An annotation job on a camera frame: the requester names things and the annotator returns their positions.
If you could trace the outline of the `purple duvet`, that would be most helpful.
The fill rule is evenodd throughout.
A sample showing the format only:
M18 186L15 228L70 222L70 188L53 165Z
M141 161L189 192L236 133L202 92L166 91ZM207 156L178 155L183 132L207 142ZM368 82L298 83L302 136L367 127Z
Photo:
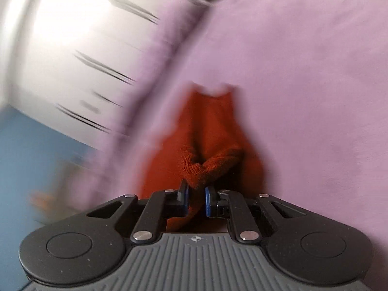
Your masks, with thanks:
M123 194L139 194L150 133L158 103L179 50L200 24L211 4L170 0L140 57L136 83L117 96L118 106L105 118L110 132L96 139L81 169L68 183L65 202L76 211L96 207Z

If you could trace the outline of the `purple bed sheet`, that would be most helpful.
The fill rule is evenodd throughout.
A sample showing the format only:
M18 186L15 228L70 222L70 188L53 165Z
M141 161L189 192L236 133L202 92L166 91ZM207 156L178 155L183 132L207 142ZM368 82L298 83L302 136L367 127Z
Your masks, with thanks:
M219 0L177 56L146 166L193 83L237 87L238 120L274 196L352 225L387 289L387 0Z

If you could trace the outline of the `red knit sweater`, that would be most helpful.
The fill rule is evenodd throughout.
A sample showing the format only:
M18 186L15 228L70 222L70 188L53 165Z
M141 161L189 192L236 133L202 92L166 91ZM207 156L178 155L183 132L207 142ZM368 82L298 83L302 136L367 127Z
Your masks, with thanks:
M239 124L237 88L228 86L217 95L193 87L176 127L162 142L147 166L141 197L155 191L189 185L189 213L172 217L166 229L177 232L204 206L204 189L230 189L249 199L264 188L264 165Z

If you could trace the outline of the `white wardrobe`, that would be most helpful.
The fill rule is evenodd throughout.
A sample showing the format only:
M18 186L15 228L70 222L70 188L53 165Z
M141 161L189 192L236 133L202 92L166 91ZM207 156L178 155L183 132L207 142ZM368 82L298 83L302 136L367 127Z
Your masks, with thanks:
M171 0L1 0L1 82L10 103L89 146Z

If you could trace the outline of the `orange plush toy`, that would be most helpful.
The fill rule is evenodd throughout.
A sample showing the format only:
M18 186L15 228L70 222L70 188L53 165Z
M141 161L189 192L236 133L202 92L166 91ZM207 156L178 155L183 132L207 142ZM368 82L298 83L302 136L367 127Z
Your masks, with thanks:
M55 211L57 197L50 193L35 191L30 195L30 204L46 216Z

